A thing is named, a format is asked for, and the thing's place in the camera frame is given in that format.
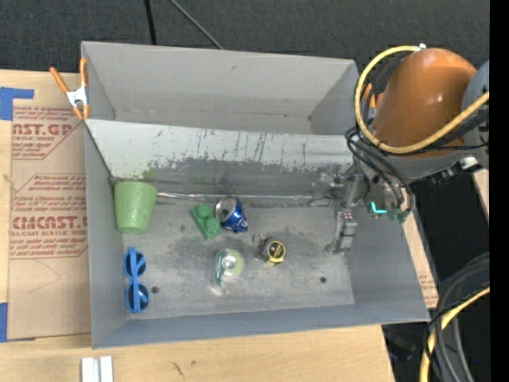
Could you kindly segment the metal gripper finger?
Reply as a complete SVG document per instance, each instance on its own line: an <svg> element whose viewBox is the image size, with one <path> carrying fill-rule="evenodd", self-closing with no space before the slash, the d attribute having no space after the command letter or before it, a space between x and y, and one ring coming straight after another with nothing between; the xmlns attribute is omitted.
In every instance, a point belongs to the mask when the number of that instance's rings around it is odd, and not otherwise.
<svg viewBox="0 0 509 382"><path fill-rule="evenodd" d="M338 254L349 251L354 244L357 221L352 210L340 210L336 214L336 229L331 242L325 250L329 254Z"/></svg>
<svg viewBox="0 0 509 382"><path fill-rule="evenodd" d="M317 204L341 204L346 199L347 180L338 174L322 175L317 186Z"/></svg>

